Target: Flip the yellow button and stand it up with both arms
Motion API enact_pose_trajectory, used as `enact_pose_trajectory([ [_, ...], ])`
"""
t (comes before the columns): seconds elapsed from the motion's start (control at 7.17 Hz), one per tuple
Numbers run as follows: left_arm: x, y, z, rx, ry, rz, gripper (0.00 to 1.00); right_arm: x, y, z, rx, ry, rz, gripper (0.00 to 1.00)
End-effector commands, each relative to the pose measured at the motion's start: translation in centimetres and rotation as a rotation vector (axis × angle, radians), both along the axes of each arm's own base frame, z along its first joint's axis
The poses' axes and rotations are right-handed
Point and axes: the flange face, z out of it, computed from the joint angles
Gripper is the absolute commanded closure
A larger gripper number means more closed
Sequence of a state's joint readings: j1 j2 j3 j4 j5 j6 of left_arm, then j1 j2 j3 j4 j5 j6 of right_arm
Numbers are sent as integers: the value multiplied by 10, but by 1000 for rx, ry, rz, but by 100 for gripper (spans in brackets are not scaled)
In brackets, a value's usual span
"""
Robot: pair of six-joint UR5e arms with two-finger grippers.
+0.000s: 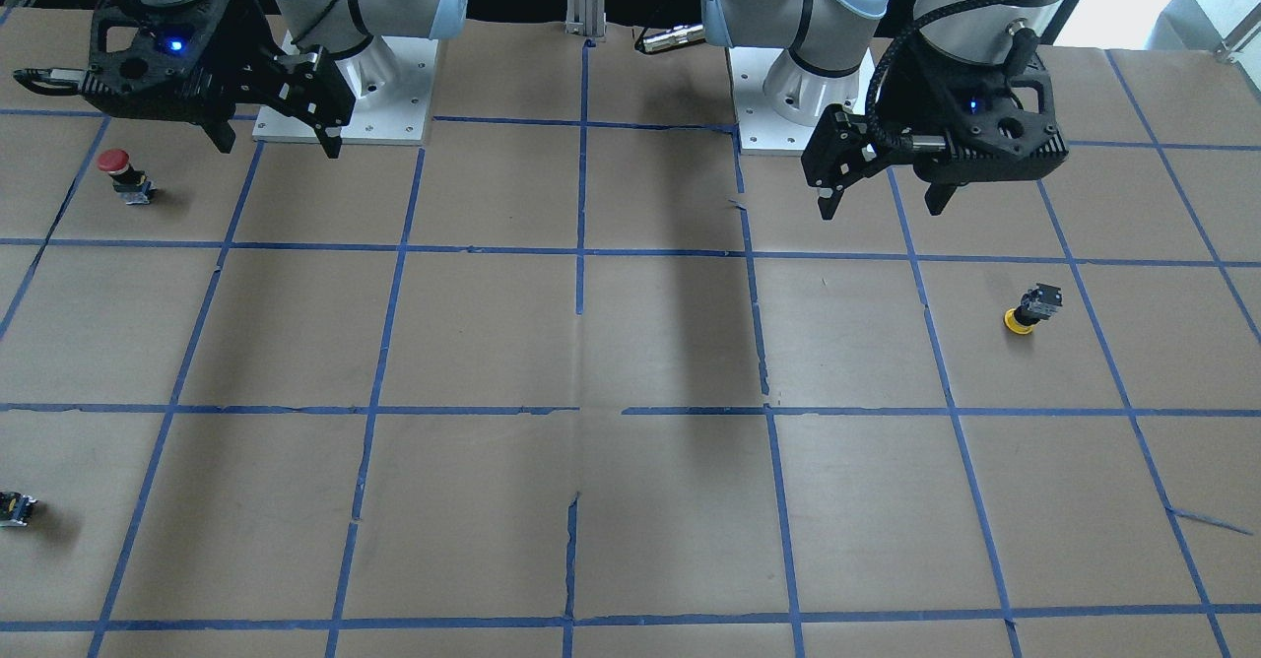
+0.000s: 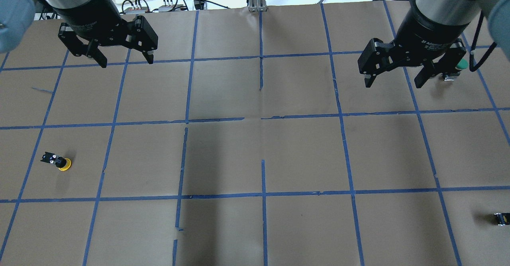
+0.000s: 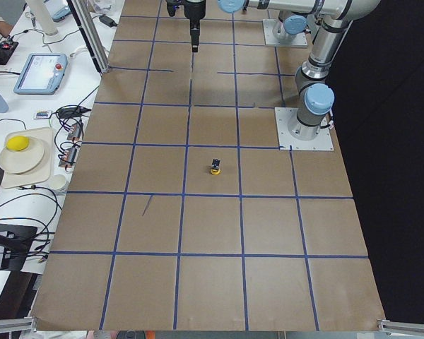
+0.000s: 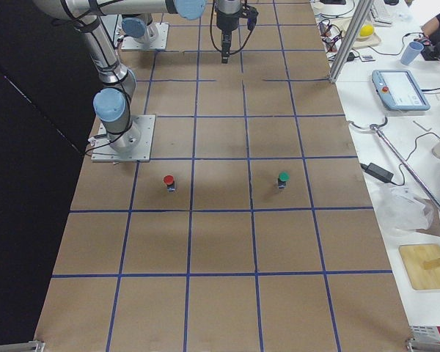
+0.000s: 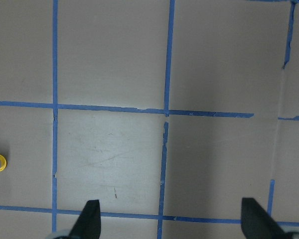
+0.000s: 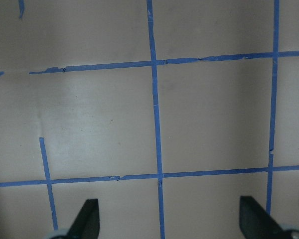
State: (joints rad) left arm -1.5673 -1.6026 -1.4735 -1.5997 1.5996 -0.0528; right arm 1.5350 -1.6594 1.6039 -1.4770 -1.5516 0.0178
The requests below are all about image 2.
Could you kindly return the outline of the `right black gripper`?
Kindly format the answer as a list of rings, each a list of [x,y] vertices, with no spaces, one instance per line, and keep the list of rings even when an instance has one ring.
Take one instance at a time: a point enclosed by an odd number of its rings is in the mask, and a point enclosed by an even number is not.
[[[422,88],[428,79],[441,75],[464,58],[464,44],[455,42],[466,27],[466,24],[443,25],[420,13],[406,14],[392,42],[370,39],[359,56],[357,63],[359,73],[364,76],[365,87],[370,88],[383,72],[423,63],[423,69],[414,78],[415,87]],[[439,61],[431,61],[441,55]]]

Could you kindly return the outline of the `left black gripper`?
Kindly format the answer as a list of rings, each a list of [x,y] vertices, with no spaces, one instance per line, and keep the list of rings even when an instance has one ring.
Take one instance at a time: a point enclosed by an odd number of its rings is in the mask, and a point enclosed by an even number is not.
[[[51,0],[51,7],[64,21],[58,38],[72,55],[94,59],[106,68],[108,60],[99,46],[123,46],[154,63],[159,38],[144,16],[139,14],[128,23],[112,0]]]

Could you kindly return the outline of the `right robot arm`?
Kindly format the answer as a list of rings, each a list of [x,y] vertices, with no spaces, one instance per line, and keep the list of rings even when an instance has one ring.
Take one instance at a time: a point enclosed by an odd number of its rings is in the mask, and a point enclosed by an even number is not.
[[[365,86],[372,86],[376,77],[399,67],[422,70],[414,79],[416,88],[428,79],[441,75],[445,81],[459,77],[464,69],[476,71],[496,47],[509,56],[509,0],[409,0],[410,10],[390,43],[370,39],[358,59],[359,72]],[[478,64],[474,55],[464,56],[466,47],[461,33],[480,15],[486,18],[493,43]]]

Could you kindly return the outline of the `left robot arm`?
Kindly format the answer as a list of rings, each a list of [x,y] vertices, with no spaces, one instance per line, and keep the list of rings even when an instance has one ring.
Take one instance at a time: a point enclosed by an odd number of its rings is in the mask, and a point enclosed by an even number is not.
[[[1,0],[0,49],[11,52],[22,41],[33,22],[38,0]],[[154,62],[158,35],[148,20],[138,15],[126,21],[112,0],[44,0],[63,19],[58,38],[69,52],[86,56],[102,68],[108,64],[100,47],[123,46],[141,52]]]

